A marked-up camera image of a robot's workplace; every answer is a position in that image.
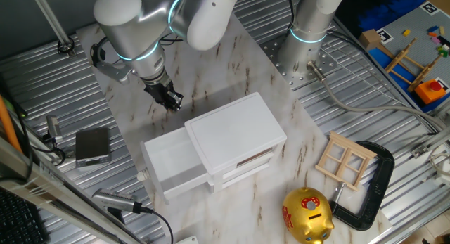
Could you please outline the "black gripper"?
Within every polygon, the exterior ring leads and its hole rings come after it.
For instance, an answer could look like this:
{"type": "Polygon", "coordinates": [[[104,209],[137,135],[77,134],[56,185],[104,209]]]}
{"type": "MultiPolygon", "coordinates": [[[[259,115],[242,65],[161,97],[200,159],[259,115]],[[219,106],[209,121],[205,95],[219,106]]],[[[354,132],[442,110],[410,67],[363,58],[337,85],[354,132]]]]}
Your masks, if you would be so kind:
{"type": "Polygon", "coordinates": [[[181,109],[181,102],[184,96],[174,92],[173,82],[169,82],[167,86],[161,83],[151,84],[147,81],[144,81],[144,84],[146,85],[144,91],[149,93],[158,104],[171,111],[179,111],[181,109]]]}

